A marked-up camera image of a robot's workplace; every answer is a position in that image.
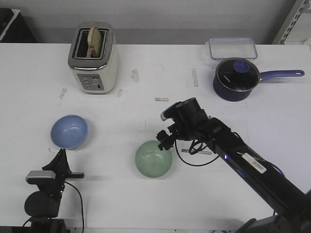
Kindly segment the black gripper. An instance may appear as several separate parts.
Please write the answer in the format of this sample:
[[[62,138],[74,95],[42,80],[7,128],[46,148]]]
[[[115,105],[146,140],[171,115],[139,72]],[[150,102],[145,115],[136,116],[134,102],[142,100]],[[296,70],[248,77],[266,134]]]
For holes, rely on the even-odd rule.
[[[161,130],[156,138],[160,142],[158,148],[160,150],[169,150],[176,140],[198,140],[198,126],[202,123],[202,120],[197,117],[190,118],[179,118],[171,117],[170,118],[174,124],[168,127],[170,135],[167,134],[165,130]]]
[[[72,172],[70,170],[66,150],[64,149],[60,149],[50,164],[43,167],[42,170],[50,170],[56,174],[54,181],[36,184],[39,191],[50,196],[62,196],[67,179],[83,179],[85,177],[83,172]]]

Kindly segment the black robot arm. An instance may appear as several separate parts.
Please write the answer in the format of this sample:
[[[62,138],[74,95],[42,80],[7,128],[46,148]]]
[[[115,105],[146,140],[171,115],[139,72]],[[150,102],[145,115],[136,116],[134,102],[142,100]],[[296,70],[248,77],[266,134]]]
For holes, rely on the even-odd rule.
[[[195,100],[109,105],[87,115],[90,135],[69,150],[89,228],[223,229],[308,233],[311,204],[290,178]]]
[[[24,203],[24,211],[30,218],[30,233],[69,233],[65,220],[58,218],[61,198],[68,184],[76,187],[67,179],[82,179],[83,172],[70,170],[66,150],[60,149],[57,155],[41,170],[30,171],[25,181],[36,185],[38,191],[33,192]]]

